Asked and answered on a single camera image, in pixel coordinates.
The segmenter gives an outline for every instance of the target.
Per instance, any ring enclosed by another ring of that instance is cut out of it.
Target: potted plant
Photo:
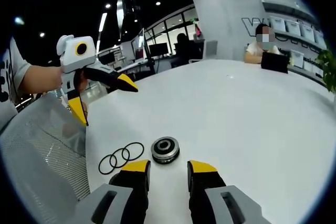
[[[330,50],[322,50],[317,56],[317,62],[322,65],[323,81],[327,89],[335,94],[334,110],[336,112],[336,59]]]

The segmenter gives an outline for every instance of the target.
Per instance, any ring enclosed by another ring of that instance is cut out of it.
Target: black o-ring
[[[117,149],[115,152],[113,152],[112,154],[111,154],[111,156],[110,156],[110,165],[111,165],[111,167],[113,167],[113,169],[115,169],[115,168],[121,168],[121,167],[123,167],[125,164],[127,164],[127,162],[129,161],[128,159],[124,159],[124,160],[126,160],[126,162],[124,163],[124,164],[122,164],[122,165],[120,165],[120,166],[117,166],[117,163],[118,163],[118,161],[116,162],[116,164],[115,164],[115,166],[113,166],[112,164],[111,164],[111,158],[114,156],[115,157],[115,153],[117,153],[118,151],[120,151],[120,150],[122,150],[122,151],[124,151],[124,150],[126,150],[127,152],[128,152],[128,158],[130,157],[130,151],[128,150],[128,149],[126,149],[126,148],[119,148],[119,149]]]
[[[129,150],[127,149],[127,147],[128,147],[128,146],[131,146],[132,144],[140,144],[141,147],[142,147],[142,152],[140,153],[139,156],[137,156],[137,157],[135,157],[135,158],[130,158],[130,152],[129,152]],[[126,158],[124,157],[124,150],[127,150],[127,151],[128,151],[128,159],[126,159]],[[124,160],[126,160],[127,162],[128,162],[128,161],[134,161],[134,160],[138,159],[139,157],[141,157],[144,151],[145,151],[145,147],[143,146],[142,143],[139,143],[139,142],[133,142],[133,143],[130,143],[130,144],[126,145],[126,146],[123,148],[123,150],[122,150],[122,152],[121,152],[121,156],[122,156],[122,158],[123,158]]]
[[[98,171],[102,174],[102,175],[109,175],[109,174],[111,174],[113,171],[114,171],[114,167],[112,168],[112,170],[111,171],[109,171],[108,173],[103,173],[102,171],[101,171],[101,169],[100,169],[100,165],[101,165],[101,163],[105,160],[105,158],[107,158],[107,157],[110,157],[110,160],[109,160],[109,162],[110,162],[110,165],[111,165],[111,157],[113,156],[113,154],[109,154],[109,155],[106,155],[105,157],[103,157],[103,159],[99,162],[99,165],[98,165]],[[115,159],[115,164],[117,164],[117,158],[115,157],[115,156],[113,156],[114,157],[114,159]]]
[[[130,154],[130,151],[127,149],[127,147],[130,146],[130,145],[132,145],[132,144],[139,144],[139,145],[142,146],[142,152],[140,153],[139,156],[137,156],[137,157],[135,157],[135,158],[130,158],[131,154]],[[118,164],[118,160],[117,160],[117,157],[115,156],[115,154],[116,154],[118,151],[120,151],[120,150],[122,150],[122,152],[121,152],[121,156],[122,156],[122,158],[125,160],[125,163],[122,164],[122,165],[120,165],[120,166],[117,166],[117,164]],[[128,158],[125,158],[125,157],[124,157],[124,151],[125,151],[125,150],[128,152]],[[109,175],[109,174],[111,174],[111,173],[114,171],[114,169],[116,169],[116,168],[122,168],[123,166],[125,166],[125,165],[128,163],[128,161],[134,161],[134,160],[138,159],[139,157],[141,157],[142,154],[144,153],[144,150],[145,150],[145,147],[143,146],[142,143],[139,143],[139,142],[133,142],[133,143],[130,143],[130,144],[126,145],[124,148],[119,148],[119,149],[117,149],[115,152],[113,152],[112,154],[106,155],[106,156],[99,162],[99,165],[98,165],[98,171],[99,171],[100,174],[102,174],[102,175]],[[109,171],[108,173],[103,173],[103,172],[101,171],[101,169],[100,169],[100,165],[101,165],[101,163],[105,160],[105,158],[107,158],[107,157],[110,157],[110,159],[109,159],[109,163],[110,163],[110,166],[112,167],[112,170]],[[112,159],[112,158],[114,158],[114,160],[115,160],[114,165],[111,164],[111,159]]]

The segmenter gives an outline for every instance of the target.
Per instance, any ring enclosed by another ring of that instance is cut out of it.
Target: window
[[[202,29],[199,25],[199,23],[197,23],[197,26],[198,28],[201,30],[202,32]],[[196,34],[196,27],[195,27],[195,24],[192,24],[192,25],[189,25],[187,26],[187,31],[188,31],[188,37],[190,40],[193,40],[194,39],[194,35]]]
[[[166,30],[166,28],[165,28],[163,22],[160,23],[160,24],[158,24],[157,26],[155,26],[155,27],[153,28],[155,38],[156,38],[158,35],[160,35],[161,33],[165,32],[165,30]]]
[[[171,18],[166,20],[167,29],[171,29],[174,26],[178,26],[182,23],[183,23],[183,20],[182,20],[182,15],[181,14],[178,14],[178,15],[176,15],[174,17],[171,17]]]
[[[172,30],[168,33],[169,35],[169,40],[170,40],[170,43],[172,45],[172,50],[173,50],[173,54],[176,54],[175,52],[175,44],[177,43],[177,36],[179,34],[185,34],[185,29],[184,27],[182,28],[178,28],[178,29],[175,29],[175,30]]]
[[[153,30],[150,29],[149,31],[145,32],[145,38],[148,45],[154,44]]]
[[[191,21],[194,18],[198,18],[195,8],[185,11],[183,15],[186,22]]]

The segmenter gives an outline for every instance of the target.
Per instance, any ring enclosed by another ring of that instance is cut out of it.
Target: desk
[[[141,158],[152,161],[151,144],[171,136],[181,154],[167,166],[152,161],[147,224],[192,223],[190,159],[215,166],[227,185],[262,206],[272,224],[301,223],[317,203],[336,148],[333,95],[323,86],[293,72],[230,60],[181,66],[137,85],[139,93],[117,90],[90,105],[91,191],[112,176],[98,172],[105,155],[139,141],[145,146]]]
[[[168,60],[169,62],[174,62],[177,59],[178,59],[178,57],[176,55],[166,56],[166,57],[163,57],[163,58],[159,58],[158,56],[153,57],[153,60],[155,61],[155,64],[157,64],[157,62],[159,62],[159,61],[161,62],[161,61],[166,61],[166,60]],[[118,72],[121,73],[121,72],[125,72],[125,71],[128,71],[128,70],[146,65],[147,62],[148,62],[148,60],[145,59],[145,60],[142,60],[142,61],[138,61],[138,62],[129,64],[129,65],[119,69]]]

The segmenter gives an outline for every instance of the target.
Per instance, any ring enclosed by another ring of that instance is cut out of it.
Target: laptop
[[[263,52],[262,56],[262,69],[288,73],[287,65],[289,64],[289,58],[287,56],[272,54],[270,52]]]

